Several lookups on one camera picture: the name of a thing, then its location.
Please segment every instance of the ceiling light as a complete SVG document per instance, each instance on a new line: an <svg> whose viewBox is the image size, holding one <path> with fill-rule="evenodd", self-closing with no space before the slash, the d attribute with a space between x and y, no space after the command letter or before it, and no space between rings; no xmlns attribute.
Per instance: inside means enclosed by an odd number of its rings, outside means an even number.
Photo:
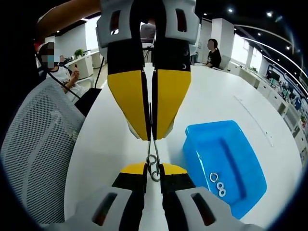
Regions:
<svg viewBox="0 0 308 231"><path fill-rule="evenodd" d="M289 58L288 56L286 56L285 54L282 54L280 51L278 51L278 50L276 50L276 49L274 49L274 48L272 48L272 47L270 47L270 46L268 46L268 45L266 45L266 44L264 44L264 43L262 43L262 42L255 41L255 40L253 40L253 39L249 39L249 38L245 38L245 37L241 37L241 38L243 38L243 39L245 39L245 40L248 40L248 41L252 41L252 42L261 44L261 45L263 45L263 46L265 46L265 47L268 47L268 48L272 49L273 51L277 52L278 54L282 55L284 58L286 58L287 60L289 60L291 63L293 63L293 64L294 64L294 65L295 65L295 66L296 66L296 67L308 78L307 74L304 72L304 70L303 70L302 68L299 67L299 65L297 65L292 59L290 59L290 58Z"/></svg>
<svg viewBox="0 0 308 231"><path fill-rule="evenodd" d="M270 59L267 56L263 56L264 58L276 63L274 60ZM303 91L308 95L308 92L306 91L306 89L304 88L304 86L297 80L297 78L295 78L287 69L285 69L283 66L281 66L279 63L276 63L280 68L282 68L284 71L286 71L303 89Z"/></svg>

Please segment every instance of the black shirt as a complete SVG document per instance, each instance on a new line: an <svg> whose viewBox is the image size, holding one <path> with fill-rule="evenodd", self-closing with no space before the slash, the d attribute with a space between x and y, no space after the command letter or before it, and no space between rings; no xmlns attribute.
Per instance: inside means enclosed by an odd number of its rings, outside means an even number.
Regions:
<svg viewBox="0 0 308 231"><path fill-rule="evenodd" d="M212 64L211 67L219 68L221 62L221 56L219 50L216 50L214 52L210 51L207 56L207 62Z"/></svg>

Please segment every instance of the black cable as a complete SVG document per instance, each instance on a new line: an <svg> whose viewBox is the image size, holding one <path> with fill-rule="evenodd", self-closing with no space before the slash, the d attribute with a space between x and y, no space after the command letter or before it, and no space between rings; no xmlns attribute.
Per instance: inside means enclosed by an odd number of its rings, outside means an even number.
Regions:
<svg viewBox="0 0 308 231"><path fill-rule="evenodd" d="M101 67L100 67L100 70L98 72L98 76L97 76L96 81L95 81L94 88L96 88L96 85L97 85L97 82L98 82L98 78L100 77L100 73L101 73L104 61L105 61L105 57L103 57L103 60L102 60L102 63L101 63Z"/></svg>
<svg viewBox="0 0 308 231"><path fill-rule="evenodd" d="M57 83L59 83L62 87L64 87L67 91L69 91L70 93L72 93L73 95L75 95L78 99L80 99L80 97L78 95L76 95L74 92L72 92L72 90L70 90L66 85L64 85L62 82L60 82L59 80L57 80L56 77L54 77L50 71L45 67L45 65L43 64L43 61L41 60L41 58L39 57L38 53L35 51L35 55L38 58L39 63L41 64L41 66L43 67L43 70L46 71L51 78L53 78Z"/></svg>
<svg viewBox="0 0 308 231"><path fill-rule="evenodd" d="M147 52L145 53L145 56L143 57L145 59L146 55L148 54L149 50L147 50Z"/></svg>
<svg viewBox="0 0 308 231"><path fill-rule="evenodd" d="M150 50L148 50L148 51L147 51L147 53L145 54L144 61L145 61L145 58L147 58L147 60L146 60L146 61L148 61L148 58L149 58L149 52L150 52Z"/></svg>

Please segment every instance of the floor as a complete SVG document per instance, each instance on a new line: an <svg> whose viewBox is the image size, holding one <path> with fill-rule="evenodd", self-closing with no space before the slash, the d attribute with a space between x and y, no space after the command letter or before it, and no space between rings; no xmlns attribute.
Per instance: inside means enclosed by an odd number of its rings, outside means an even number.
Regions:
<svg viewBox="0 0 308 231"><path fill-rule="evenodd" d="M103 83L107 80L107 73L108 73L107 69L108 69L108 64L106 64L102 67L101 74L100 74L98 82L97 82L97 88L102 88ZM96 68L96 69L93 70L92 76L95 77L94 84L96 82L99 70L100 70L99 68ZM79 83L79 85L86 87L86 88L91 87L91 84L88 81L81 82L81 83Z"/></svg>

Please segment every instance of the white pillar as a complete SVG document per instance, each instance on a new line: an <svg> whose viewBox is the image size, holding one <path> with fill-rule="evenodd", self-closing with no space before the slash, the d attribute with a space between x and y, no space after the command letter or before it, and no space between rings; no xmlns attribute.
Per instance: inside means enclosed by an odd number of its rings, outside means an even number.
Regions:
<svg viewBox="0 0 308 231"><path fill-rule="evenodd" d="M231 58L234 40L234 25L223 18L213 19L211 39L213 38L218 42L221 57L224 55Z"/></svg>
<svg viewBox="0 0 308 231"><path fill-rule="evenodd" d="M198 62L200 63L206 63L207 62L207 56L209 53L209 50L207 48L207 42L211 38L212 33L212 23L208 22L206 20L202 20L201 23L201 32L200 32L200 48L198 49Z"/></svg>
<svg viewBox="0 0 308 231"><path fill-rule="evenodd" d="M249 46L248 57L247 57L247 61L246 61L246 67L247 68L250 68L253 52L254 52L254 48L252 46Z"/></svg>

